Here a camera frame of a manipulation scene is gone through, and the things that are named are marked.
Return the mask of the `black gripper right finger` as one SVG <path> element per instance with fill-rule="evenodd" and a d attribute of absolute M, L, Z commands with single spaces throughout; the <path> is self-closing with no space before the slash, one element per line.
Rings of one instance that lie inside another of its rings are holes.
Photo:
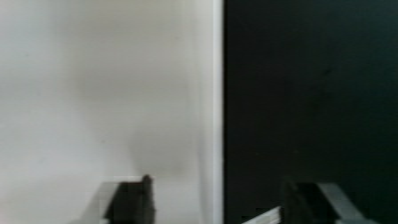
<path fill-rule="evenodd" d="M 380 224 L 367 211 L 372 193 L 358 179 L 261 184 L 243 202 L 252 214 L 241 216 L 239 224 Z"/>

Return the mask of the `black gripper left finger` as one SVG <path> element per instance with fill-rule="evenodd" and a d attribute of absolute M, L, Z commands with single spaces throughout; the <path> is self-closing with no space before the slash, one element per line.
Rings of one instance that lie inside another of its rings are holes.
<path fill-rule="evenodd" d="M 154 224 L 154 190 L 149 175 L 134 182 L 118 183 L 102 219 L 106 224 Z"/>

